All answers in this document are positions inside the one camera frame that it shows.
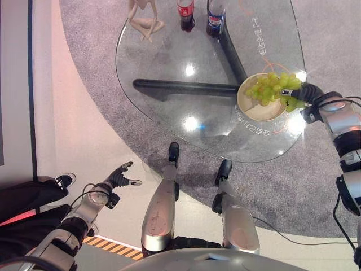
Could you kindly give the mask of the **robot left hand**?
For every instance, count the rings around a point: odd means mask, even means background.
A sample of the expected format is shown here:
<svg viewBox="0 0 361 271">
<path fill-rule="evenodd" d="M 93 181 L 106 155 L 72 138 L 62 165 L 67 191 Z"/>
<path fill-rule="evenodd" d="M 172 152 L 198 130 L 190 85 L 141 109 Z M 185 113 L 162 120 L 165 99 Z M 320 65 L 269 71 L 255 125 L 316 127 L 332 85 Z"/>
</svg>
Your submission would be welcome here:
<svg viewBox="0 0 361 271">
<path fill-rule="evenodd" d="M 124 163 L 115 169 L 106 179 L 113 188 L 123 187 L 123 186 L 141 186 L 143 183 L 140 180 L 131 180 L 124 176 L 124 172 L 127 172 L 128 169 L 133 165 L 132 161 Z"/>
</svg>

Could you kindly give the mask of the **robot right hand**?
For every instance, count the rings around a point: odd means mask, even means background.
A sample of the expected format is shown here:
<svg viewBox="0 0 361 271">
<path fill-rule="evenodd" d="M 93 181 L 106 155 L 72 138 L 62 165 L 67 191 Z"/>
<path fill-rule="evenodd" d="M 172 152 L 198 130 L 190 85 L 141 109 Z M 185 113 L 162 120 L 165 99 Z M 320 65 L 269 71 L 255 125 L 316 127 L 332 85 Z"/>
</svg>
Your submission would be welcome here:
<svg viewBox="0 0 361 271">
<path fill-rule="evenodd" d="M 280 93 L 280 97 L 286 102 L 286 105 L 294 108 L 317 106 L 323 95 L 324 93 L 319 87 L 306 82 L 302 83 L 299 89 L 284 89 Z"/>
</svg>

